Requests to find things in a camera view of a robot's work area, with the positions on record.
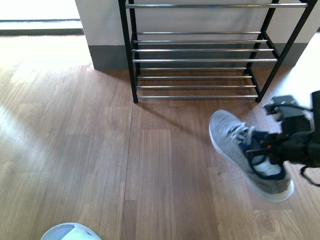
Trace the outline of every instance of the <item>gray baseboard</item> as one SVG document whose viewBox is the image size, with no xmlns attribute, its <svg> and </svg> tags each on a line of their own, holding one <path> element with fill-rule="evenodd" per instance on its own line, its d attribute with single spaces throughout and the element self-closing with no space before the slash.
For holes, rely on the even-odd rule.
<svg viewBox="0 0 320 240">
<path fill-rule="evenodd" d="M 307 43 L 295 43 L 293 44 L 290 52 L 286 56 L 283 66 L 294 66 L 301 54 L 307 47 Z M 276 48 L 281 52 L 285 47 L 285 43 L 275 43 Z M 168 48 L 186 48 L 183 45 L 166 45 Z M 188 45 L 188 48 L 209 48 L 208 45 Z M 236 45 L 214 45 L 215 48 L 237 48 Z M 243 46 L 242 48 L 252 48 L 252 45 Z M 126 50 L 124 45 L 89 45 L 90 54 L 92 57 L 93 66 L 95 69 L 126 69 L 128 67 Z M 149 58 L 151 55 L 149 53 L 144 53 L 144 55 L 140 55 L 143 58 Z M 237 53 L 237 52 L 170 52 L 170 53 L 157 53 L 153 54 L 152 57 L 156 59 L 179 59 L 179 58 L 198 58 L 198 59 L 208 59 L 208 58 L 222 58 L 222 59 L 230 59 L 230 58 L 249 58 L 250 53 Z M 261 52 L 258 54 L 259 58 L 273 58 L 273 55 L 270 52 Z M 254 63 L 253 66 L 273 66 L 274 63 L 269 62 L 259 62 Z M 189 63 L 181 65 L 181 63 L 146 63 L 142 67 L 244 67 L 244 63 L 230 63 L 230 64 L 216 64 L 216 63 L 208 63 L 208 64 L 196 64 Z"/>
</svg>

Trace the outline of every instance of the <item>metal shoe rack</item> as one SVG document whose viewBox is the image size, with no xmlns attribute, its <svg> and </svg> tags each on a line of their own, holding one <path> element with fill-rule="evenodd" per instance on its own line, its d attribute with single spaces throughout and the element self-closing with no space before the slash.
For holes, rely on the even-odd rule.
<svg viewBox="0 0 320 240">
<path fill-rule="evenodd" d="M 122 30 L 125 42 L 125 50 L 128 62 L 128 69 L 130 75 L 130 82 L 132 88 L 133 102 L 137 103 L 138 99 L 147 99 L 147 98 L 163 98 L 163 99 L 201 99 L 201 98 L 254 98 L 256 102 L 260 102 L 265 95 L 269 85 L 274 79 L 277 71 L 279 70 L 281 64 L 283 63 L 286 55 L 288 54 L 290 48 L 292 47 L 295 39 L 297 38 L 300 30 L 308 19 L 310 13 L 312 12 L 315 4 L 318 0 L 296 0 L 296 3 L 279 3 L 279 0 L 272 0 L 271 3 L 259 3 L 259 4 L 136 4 L 134 0 L 118 0 Z M 234 31 L 234 32 L 224 32 L 224 31 L 215 31 L 215 32 L 141 32 L 137 31 L 137 22 L 136 22 L 136 11 L 135 9 L 158 9 L 163 11 L 165 9 L 172 8 L 195 8 L 195 9 L 226 9 L 226 8 L 267 8 L 267 14 L 264 19 L 260 31 Z M 305 8 L 304 12 L 301 15 L 300 20 L 298 21 L 296 27 L 294 28 L 290 38 L 288 39 L 284 49 L 279 52 L 270 37 L 267 34 L 267 29 L 270 24 L 270 21 L 274 15 L 276 8 Z M 129 24 L 127 18 L 127 11 L 129 9 L 130 23 L 132 34 L 129 32 Z M 257 35 L 257 38 L 249 40 L 148 40 L 141 39 L 143 36 L 152 35 L 152 36 L 172 36 L 172 35 Z M 248 48 L 215 48 L 217 44 L 236 44 L 237 46 L 244 44 L 252 44 L 253 46 Z M 267 49 L 261 49 L 261 44 L 266 44 Z M 174 48 L 174 45 L 183 45 L 183 46 L 206 46 L 206 47 L 183 47 L 183 48 Z M 182 54 L 192 54 L 192 53 L 211 53 L 211 52 L 226 52 L 226 53 L 250 53 L 250 56 L 247 58 L 163 58 L 157 57 L 159 53 L 182 53 Z M 256 58 L 257 53 L 260 52 L 271 52 L 272 58 Z M 272 62 L 275 63 L 274 67 L 267 78 L 266 82 L 262 88 L 258 85 L 255 76 L 252 71 L 253 63 L 261 62 Z M 243 67 L 230 67 L 230 66 L 221 66 L 221 64 L 238 64 L 242 63 L 246 66 Z M 239 76 L 237 75 L 185 75 L 184 71 L 190 73 L 192 71 L 235 71 L 240 72 Z M 164 73 L 172 73 L 175 71 L 176 74 L 173 75 L 164 75 Z M 203 85 L 187 85 L 187 84 L 173 84 L 169 85 L 168 83 L 172 82 L 181 82 L 184 80 L 186 83 L 189 83 L 190 80 L 250 80 L 250 84 L 242 85 L 212 85 L 212 84 L 203 84 Z M 152 81 L 152 84 L 146 84 L 146 81 Z M 165 82 L 166 85 L 159 85 L 158 83 Z M 160 91 L 160 90 L 184 90 L 184 93 L 188 91 L 194 93 L 195 89 L 215 89 L 215 90 L 248 90 L 249 93 L 253 94 L 228 94 L 228 95 L 195 95 L 195 94 L 184 94 L 184 95 L 159 95 L 159 94 L 139 94 L 145 92 Z"/>
</svg>

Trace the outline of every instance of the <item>cable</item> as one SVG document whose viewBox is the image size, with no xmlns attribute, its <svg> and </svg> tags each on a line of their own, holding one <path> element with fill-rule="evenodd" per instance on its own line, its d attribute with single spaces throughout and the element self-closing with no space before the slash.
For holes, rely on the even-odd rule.
<svg viewBox="0 0 320 240">
<path fill-rule="evenodd" d="M 302 168 L 300 169 L 300 174 L 301 174 L 301 176 L 304 177 L 305 179 L 307 179 L 310 184 L 312 184 L 312 185 L 314 185 L 314 186 L 317 186 L 317 187 L 320 187 L 320 184 L 315 183 L 310 177 L 308 177 L 308 176 L 305 174 L 305 170 L 306 170 L 307 168 L 310 168 L 310 167 L 306 165 L 306 166 L 304 166 L 304 167 L 302 167 Z"/>
</svg>

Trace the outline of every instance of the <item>white sandal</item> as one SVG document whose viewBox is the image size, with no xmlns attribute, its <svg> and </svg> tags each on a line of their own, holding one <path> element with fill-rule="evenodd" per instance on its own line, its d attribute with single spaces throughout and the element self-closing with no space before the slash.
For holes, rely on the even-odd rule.
<svg viewBox="0 0 320 240">
<path fill-rule="evenodd" d="M 52 227 L 41 240 L 101 240 L 101 238 L 86 226 L 68 222 Z"/>
</svg>

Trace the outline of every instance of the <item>doorway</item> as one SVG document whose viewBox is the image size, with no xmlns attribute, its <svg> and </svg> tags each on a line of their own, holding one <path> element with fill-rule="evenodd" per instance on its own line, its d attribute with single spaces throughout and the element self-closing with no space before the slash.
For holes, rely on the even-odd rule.
<svg viewBox="0 0 320 240">
<path fill-rule="evenodd" d="M 83 34 L 75 0 L 0 0 L 0 34 Z"/>
</svg>

